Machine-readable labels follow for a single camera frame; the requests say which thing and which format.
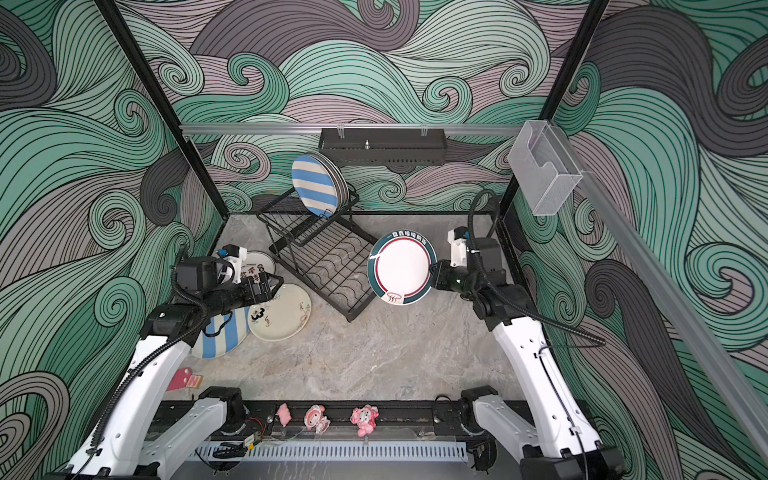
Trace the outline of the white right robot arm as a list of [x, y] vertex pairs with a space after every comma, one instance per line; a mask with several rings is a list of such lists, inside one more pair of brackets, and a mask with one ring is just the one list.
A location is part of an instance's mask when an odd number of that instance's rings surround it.
[[526, 421], [490, 388], [466, 390], [474, 424], [518, 462], [524, 479], [619, 479], [626, 472], [621, 450], [606, 445], [576, 402], [545, 337], [526, 290], [502, 273], [484, 278], [441, 260], [429, 268], [437, 290], [472, 303], [513, 367], [532, 419]]

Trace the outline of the cream floral painted plate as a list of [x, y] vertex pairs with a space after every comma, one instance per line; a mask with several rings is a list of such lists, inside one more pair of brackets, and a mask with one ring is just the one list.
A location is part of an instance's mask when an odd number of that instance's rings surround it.
[[298, 334], [311, 313], [312, 301], [307, 291], [297, 284], [284, 284], [272, 300], [251, 308], [248, 327], [260, 340], [279, 342]]

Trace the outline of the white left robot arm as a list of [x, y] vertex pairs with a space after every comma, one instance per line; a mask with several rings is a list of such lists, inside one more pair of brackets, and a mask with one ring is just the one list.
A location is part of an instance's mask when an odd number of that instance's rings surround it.
[[87, 440], [48, 478], [168, 479], [211, 434], [241, 429], [247, 413], [240, 390], [209, 387], [158, 440], [144, 443], [177, 368], [210, 320], [264, 304], [283, 284], [282, 277], [268, 273], [193, 289], [174, 282], [173, 302], [160, 305], [146, 320], [130, 366]]

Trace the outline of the white plate green red rim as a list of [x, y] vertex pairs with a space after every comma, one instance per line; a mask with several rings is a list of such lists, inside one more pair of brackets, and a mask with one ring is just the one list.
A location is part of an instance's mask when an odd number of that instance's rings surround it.
[[425, 235], [409, 229], [387, 233], [368, 256], [372, 291], [390, 305], [414, 304], [430, 292], [430, 267], [436, 262], [436, 252]]

